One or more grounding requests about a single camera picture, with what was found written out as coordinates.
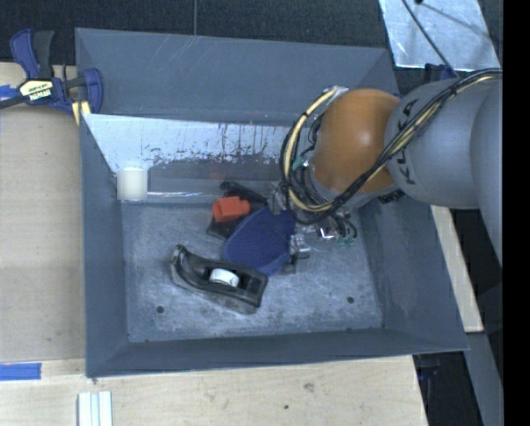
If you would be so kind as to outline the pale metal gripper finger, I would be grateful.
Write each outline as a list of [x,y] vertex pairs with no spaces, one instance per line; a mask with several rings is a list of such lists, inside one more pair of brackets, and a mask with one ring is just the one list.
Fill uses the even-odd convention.
[[273,185],[268,207],[272,214],[280,214],[288,210],[284,184]]
[[289,253],[292,261],[309,258],[311,252],[304,234],[295,233],[290,237]]

